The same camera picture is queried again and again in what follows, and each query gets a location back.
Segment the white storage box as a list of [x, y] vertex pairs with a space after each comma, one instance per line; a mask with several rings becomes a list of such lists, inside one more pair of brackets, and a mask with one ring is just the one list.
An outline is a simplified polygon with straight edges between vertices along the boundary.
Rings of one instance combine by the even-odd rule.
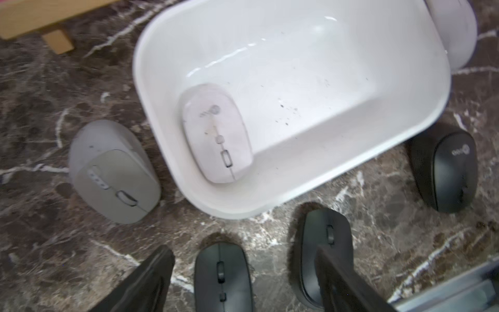
[[[430, 127], [451, 74], [423, 1], [183, 1], [139, 37], [133, 79], [179, 190], [242, 219], [300, 196]], [[239, 181], [204, 178], [181, 98], [223, 88], [254, 162]]]

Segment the grey computer mouse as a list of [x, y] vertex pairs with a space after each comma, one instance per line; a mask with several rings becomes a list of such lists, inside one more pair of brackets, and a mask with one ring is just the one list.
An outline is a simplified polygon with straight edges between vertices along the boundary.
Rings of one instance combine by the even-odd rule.
[[142, 220], [158, 204], [161, 184], [136, 136], [110, 120], [88, 123], [69, 151], [71, 184], [98, 213], [119, 224]]

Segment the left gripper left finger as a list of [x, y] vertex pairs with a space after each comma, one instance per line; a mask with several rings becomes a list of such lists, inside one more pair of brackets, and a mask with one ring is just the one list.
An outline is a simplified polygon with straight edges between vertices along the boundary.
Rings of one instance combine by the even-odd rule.
[[162, 311], [174, 265], [174, 253], [161, 245], [91, 311]]

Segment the black mouse with logo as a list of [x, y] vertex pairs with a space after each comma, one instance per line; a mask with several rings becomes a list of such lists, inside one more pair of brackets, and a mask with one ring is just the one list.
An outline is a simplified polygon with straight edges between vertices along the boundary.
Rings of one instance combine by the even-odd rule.
[[428, 206], [454, 214], [472, 203], [478, 187], [478, 156], [469, 132], [438, 122], [413, 137], [408, 151], [418, 191]]

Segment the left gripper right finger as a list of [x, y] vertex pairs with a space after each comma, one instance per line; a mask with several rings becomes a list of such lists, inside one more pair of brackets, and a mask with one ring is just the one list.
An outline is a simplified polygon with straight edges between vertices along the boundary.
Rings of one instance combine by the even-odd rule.
[[325, 311], [396, 312], [331, 248], [318, 247], [314, 266]]

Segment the black mouse rounded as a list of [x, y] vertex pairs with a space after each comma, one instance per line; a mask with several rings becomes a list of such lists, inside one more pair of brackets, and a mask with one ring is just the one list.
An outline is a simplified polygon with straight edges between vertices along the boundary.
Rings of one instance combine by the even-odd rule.
[[323, 309], [314, 259], [325, 244], [353, 265], [353, 240], [348, 219], [330, 208], [316, 209], [300, 218], [291, 256], [291, 285], [298, 300], [314, 310]]

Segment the black slim mouse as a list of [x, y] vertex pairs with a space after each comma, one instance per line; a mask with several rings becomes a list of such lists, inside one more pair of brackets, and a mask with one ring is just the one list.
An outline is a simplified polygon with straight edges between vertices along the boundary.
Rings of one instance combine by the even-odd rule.
[[253, 311], [249, 266], [243, 249], [215, 243], [197, 256], [194, 269], [196, 311]]

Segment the white computer mouse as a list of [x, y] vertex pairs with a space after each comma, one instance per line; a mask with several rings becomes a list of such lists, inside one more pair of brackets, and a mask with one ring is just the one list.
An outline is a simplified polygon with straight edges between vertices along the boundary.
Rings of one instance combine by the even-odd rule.
[[451, 70], [463, 68], [472, 58], [478, 24], [467, 0], [428, 0], [427, 8], [447, 52]]

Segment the small white mouse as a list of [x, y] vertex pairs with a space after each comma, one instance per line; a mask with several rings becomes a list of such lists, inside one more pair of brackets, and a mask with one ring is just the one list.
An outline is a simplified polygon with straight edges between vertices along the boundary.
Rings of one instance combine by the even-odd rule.
[[225, 184], [241, 179], [253, 164], [253, 150], [232, 96], [215, 84], [200, 84], [180, 97], [188, 145], [207, 180]]

